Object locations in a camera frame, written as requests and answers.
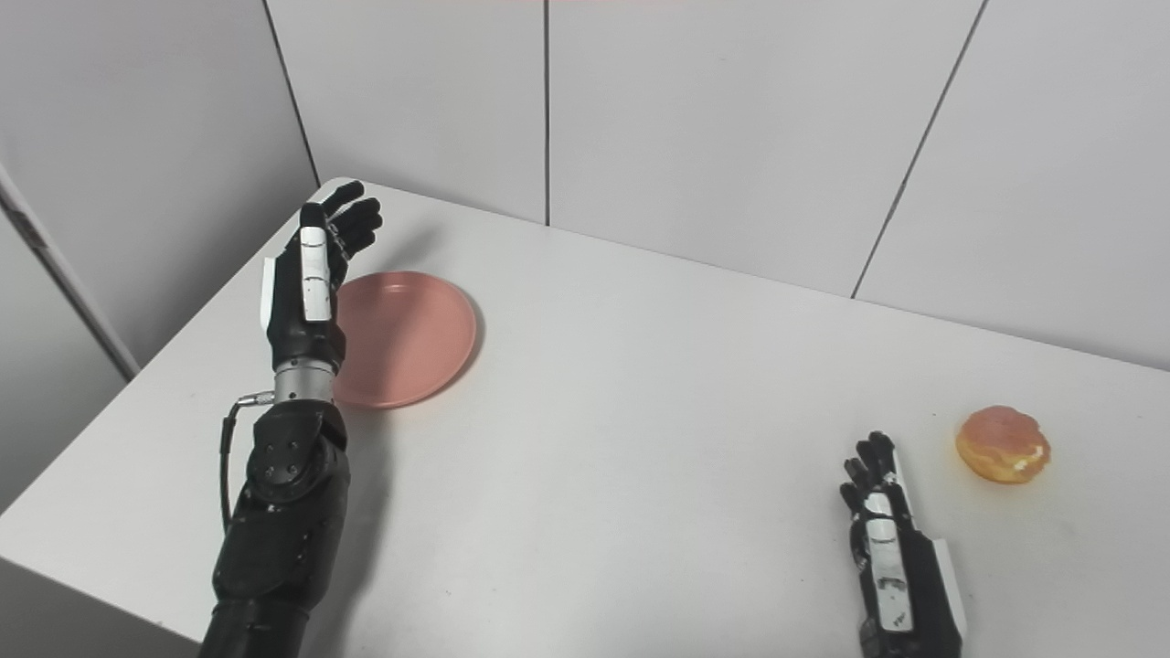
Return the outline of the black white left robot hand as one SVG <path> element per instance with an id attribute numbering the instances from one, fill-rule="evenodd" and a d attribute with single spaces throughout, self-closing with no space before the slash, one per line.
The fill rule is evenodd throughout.
<path id="1" fill-rule="evenodd" d="M 314 361 L 338 373 L 346 359 L 337 293 L 347 262 L 376 244 L 383 225 L 379 200 L 365 191 L 351 180 L 325 200 L 305 203 L 287 246 L 266 262 L 262 306 L 274 369 Z"/>

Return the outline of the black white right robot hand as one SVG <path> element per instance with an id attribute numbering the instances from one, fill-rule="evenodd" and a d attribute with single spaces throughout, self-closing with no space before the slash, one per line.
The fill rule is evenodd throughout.
<path id="1" fill-rule="evenodd" d="M 881 430 L 845 460 L 839 493 L 865 609 L 863 657 L 961 657 L 968 623 L 952 554 L 915 522 L 896 446 Z"/>

